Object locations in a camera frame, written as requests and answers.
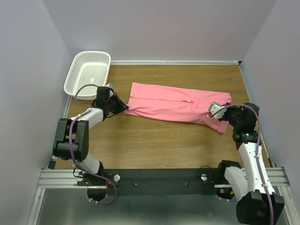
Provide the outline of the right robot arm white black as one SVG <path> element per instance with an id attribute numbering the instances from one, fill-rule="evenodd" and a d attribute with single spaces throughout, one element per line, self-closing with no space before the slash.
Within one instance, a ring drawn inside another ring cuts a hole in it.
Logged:
<path id="1" fill-rule="evenodd" d="M 233 141 L 242 157 L 244 168 L 222 162 L 216 171 L 218 182 L 229 182 L 237 199 L 236 216 L 241 224 L 274 225 L 284 209 L 283 197 L 276 194 L 262 157 L 259 107 L 251 104 L 220 105 L 212 103 L 211 117 L 227 121 L 233 127 Z"/>

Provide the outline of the pink t shirt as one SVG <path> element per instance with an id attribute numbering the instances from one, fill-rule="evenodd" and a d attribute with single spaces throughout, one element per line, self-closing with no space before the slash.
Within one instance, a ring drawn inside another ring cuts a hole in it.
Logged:
<path id="1" fill-rule="evenodd" d="M 206 125 L 223 134 L 228 123 L 209 119 L 209 107 L 216 102 L 230 103 L 229 93 L 176 88 L 162 85 L 132 83 L 124 113 L 156 120 L 188 122 Z"/>

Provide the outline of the white plastic laundry basket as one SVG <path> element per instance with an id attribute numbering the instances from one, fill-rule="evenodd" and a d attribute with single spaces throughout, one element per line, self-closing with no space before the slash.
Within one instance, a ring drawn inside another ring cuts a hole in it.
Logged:
<path id="1" fill-rule="evenodd" d="M 97 94 L 97 86 L 105 86 L 111 64 L 111 56 L 106 52 L 84 51 L 78 53 L 70 66 L 64 91 L 70 96 L 75 96 L 78 90 L 84 86 L 77 95 L 81 100 L 94 100 Z"/>

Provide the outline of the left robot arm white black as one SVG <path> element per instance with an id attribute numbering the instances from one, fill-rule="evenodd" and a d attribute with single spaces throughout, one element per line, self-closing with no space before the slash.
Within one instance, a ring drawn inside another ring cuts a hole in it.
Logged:
<path id="1" fill-rule="evenodd" d="M 61 118 L 58 121 L 52 153 L 55 157 L 73 162 L 76 169 L 88 175 L 93 185 L 99 185 L 105 180 L 103 164 L 89 153 L 89 130 L 96 124 L 111 118 L 128 109 L 116 92 L 107 86 L 88 84 L 81 87 L 78 94 L 86 87 L 96 87 L 96 98 L 92 104 L 84 105 L 86 110 L 72 118 Z"/>

